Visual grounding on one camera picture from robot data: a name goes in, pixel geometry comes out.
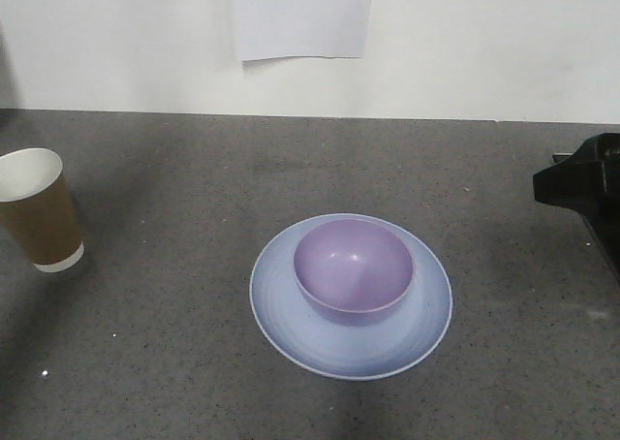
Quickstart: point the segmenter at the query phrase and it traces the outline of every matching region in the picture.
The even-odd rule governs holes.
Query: cup
[[[0,157],[0,223],[38,270],[79,261],[84,245],[58,154],[31,147]]]

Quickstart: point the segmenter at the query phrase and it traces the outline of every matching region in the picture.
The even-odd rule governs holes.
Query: bowl rim
[[[401,244],[401,246],[405,249],[405,251],[407,251],[407,253],[409,255],[409,259],[411,260],[411,266],[412,266],[411,278],[409,280],[409,283],[405,287],[405,289],[402,291],[402,293],[400,295],[398,295],[395,299],[393,299],[390,302],[387,302],[386,304],[382,304],[381,306],[373,307],[371,309],[346,309],[346,308],[341,308],[341,307],[333,306],[331,304],[328,304],[328,303],[322,301],[321,299],[318,299],[312,293],[310,293],[310,291],[303,285],[303,283],[301,282],[301,279],[299,278],[299,275],[297,275],[297,267],[295,266],[295,256],[297,254],[297,250],[299,249],[299,245],[301,244],[301,242],[304,239],[306,239],[306,237],[308,235],[310,235],[310,233],[314,232],[315,230],[317,230],[317,229],[319,229],[321,227],[324,227],[325,225],[329,225],[329,224],[333,224],[333,223],[340,223],[340,222],[363,222],[363,223],[366,223],[366,224],[374,225],[375,227],[379,227],[384,232],[386,232],[389,235],[393,236],[394,239],[396,239]],[[414,257],[414,254],[412,253],[411,249],[394,232],[391,232],[389,229],[387,229],[380,222],[374,222],[372,220],[372,218],[370,218],[370,219],[366,219],[366,218],[353,218],[353,219],[336,219],[336,220],[331,220],[329,222],[325,222],[324,224],[318,225],[318,226],[312,228],[311,230],[309,230],[308,232],[306,232],[303,235],[303,237],[297,242],[297,244],[295,245],[294,250],[293,250],[293,272],[294,272],[294,278],[295,278],[295,282],[297,284],[297,287],[301,290],[301,292],[305,296],[307,296],[309,299],[311,299],[314,302],[316,302],[319,306],[322,306],[322,307],[324,307],[326,309],[329,309],[329,310],[332,310],[332,311],[341,312],[341,313],[344,313],[344,314],[367,315],[367,314],[372,314],[372,313],[375,313],[375,312],[384,311],[384,310],[394,306],[400,300],[402,300],[407,295],[407,293],[412,289],[412,287],[414,286],[414,283],[416,281],[417,272],[418,272],[418,267],[416,265],[416,258]]]

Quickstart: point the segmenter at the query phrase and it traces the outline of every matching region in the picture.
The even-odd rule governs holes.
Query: white cup rim
[[[3,170],[11,169],[10,167],[4,168],[3,165],[10,165],[12,159],[20,158],[23,156],[32,156],[33,153],[40,153],[41,155],[45,154],[46,157],[51,156],[49,158],[50,166],[48,170],[46,171],[46,173],[42,174],[42,179],[40,179],[37,183],[33,183],[33,186],[31,188],[22,190],[22,192],[20,192],[16,196],[2,196],[0,192],[0,203],[12,203],[15,201],[21,201],[27,198],[31,198],[32,196],[46,190],[52,183],[54,183],[54,181],[58,179],[58,177],[62,173],[62,159],[60,159],[60,156],[56,152],[45,147],[27,147],[0,156],[0,177],[3,176]]]

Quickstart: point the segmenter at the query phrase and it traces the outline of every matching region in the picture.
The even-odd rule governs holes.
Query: black object
[[[534,175],[534,198],[581,214],[620,282],[620,134],[592,137],[554,160]]]

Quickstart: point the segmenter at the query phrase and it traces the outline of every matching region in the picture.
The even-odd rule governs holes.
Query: plate rim
[[[296,227],[299,224],[302,224],[304,222],[308,222],[310,220],[315,220],[315,219],[321,219],[321,218],[326,218],[326,217],[334,217],[334,216],[354,216],[354,217],[361,217],[361,218],[365,218],[365,219],[370,219],[370,220],[375,220],[375,221],[379,221],[381,223],[387,223],[390,224],[392,227],[398,229],[399,231],[403,232],[404,234],[408,235],[408,236],[412,236],[415,240],[419,241],[419,243],[430,253],[430,255],[432,256],[432,258],[434,259],[434,261],[437,263],[437,265],[439,266],[439,269],[441,270],[444,279],[445,279],[445,284],[448,287],[448,296],[449,296],[449,308],[448,308],[448,316],[446,319],[446,322],[444,323],[444,327],[442,328],[442,331],[440,333],[440,335],[438,336],[438,338],[435,340],[435,342],[430,346],[430,348],[428,350],[426,350],[421,356],[419,356],[418,358],[416,358],[415,360],[409,362],[408,364],[405,364],[401,367],[398,367],[396,369],[393,369],[389,372],[383,372],[380,374],[373,374],[373,375],[362,375],[362,376],[349,376],[349,375],[340,375],[340,374],[333,374],[330,372],[326,372],[324,370],[320,370],[316,367],[313,367],[303,361],[298,360],[297,358],[294,358],[293,356],[289,355],[286,351],[284,351],[282,348],[280,348],[280,346],[271,338],[271,336],[269,335],[269,333],[265,330],[263,323],[261,322],[258,314],[257,314],[257,310],[256,310],[256,306],[254,304],[254,299],[253,299],[253,294],[252,291],[254,289],[254,276],[257,270],[257,267],[259,265],[259,263],[261,262],[261,258],[263,257],[265,251],[269,248],[269,246],[271,246],[271,244],[273,242],[275,242],[281,235],[284,234],[284,232],[288,231],[289,229],[292,229],[294,227]],[[370,215],[365,215],[365,214],[357,214],[357,213],[352,213],[352,212],[333,212],[330,214],[322,214],[322,215],[315,215],[313,217],[308,217],[306,219],[300,220],[298,222],[295,222],[294,224],[290,225],[289,227],[287,227],[286,229],[282,230],[280,233],[278,233],[276,236],[274,236],[269,243],[261,250],[261,254],[259,254],[257,260],[254,263],[254,266],[252,267],[252,274],[250,275],[250,286],[249,286],[249,299],[250,299],[250,305],[252,307],[252,314],[254,315],[254,320],[256,321],[257,325],[259,326],[259,329],[261,329],[261,332],[263,333],[264,337],[267,339],[267,341],[271,344],[271,346],[273,346],[278,353],[280,353],[282,356],[284,356],[287,360],[291,361],[292,363],[294,363],[295,365],[298,365],[299,367],[302,367],[312,373],[318,374],[318,375],[322,375],[324,377],[328,377],[331,379],[337,379],[337,380],[348,380],[348,381],[354,381],[354,382],[365,382],[365,381],[371,381],[371,380],[379,380],[379,379],[385,379],[387,377],[391,377],[394,376],[396,374],[399,374],[401,372],[404,372],[410,368],[412,368],[413,366],[419,364],[420,362],[422,362],[423,360],[425,360],[433,351],[435,351],[435,349],[439,346],[439,344],[442,342],[442,340],[444,339],[444,337],[446,336],[446,333],[448,332],[448,327],[450,326],[450,322],[452,319],[452,309],[453,309],[453,297],[452,297],[452,286],[450,284],[450,278],[448,277],[448,274],[446,273],[446,270],[444,269],[443,264],[441,263],[441,261],[439,260],[439,258],[435,255],[435,253],[433,252],[432,249],[430,249],[428,247],[428,245],[426,245],[426,243],[424,243],[421,239],[419,239],[417,236],[415,236],[414,234],[412,234],[411,232],[405,230],[404,228],[393,224],[391,222],[389,222],[388,220],[384,220],[381,219],[379,217],[373,217]]]

